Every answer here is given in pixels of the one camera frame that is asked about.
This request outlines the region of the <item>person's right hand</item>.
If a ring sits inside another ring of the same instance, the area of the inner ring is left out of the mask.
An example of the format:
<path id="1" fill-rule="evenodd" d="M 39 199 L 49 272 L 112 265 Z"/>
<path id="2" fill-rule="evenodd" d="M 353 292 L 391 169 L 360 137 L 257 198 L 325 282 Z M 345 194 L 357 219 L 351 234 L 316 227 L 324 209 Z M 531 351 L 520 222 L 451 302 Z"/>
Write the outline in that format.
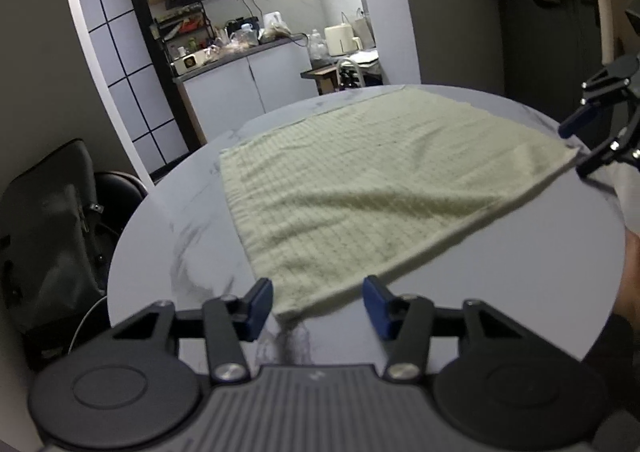
<path id="1" fill-rule="evenodd" d="M 639 237 L 626 229 L 624 267 L 613 311 L 625 318 L 636 331 L 639 330 L 639 259 Z"/>

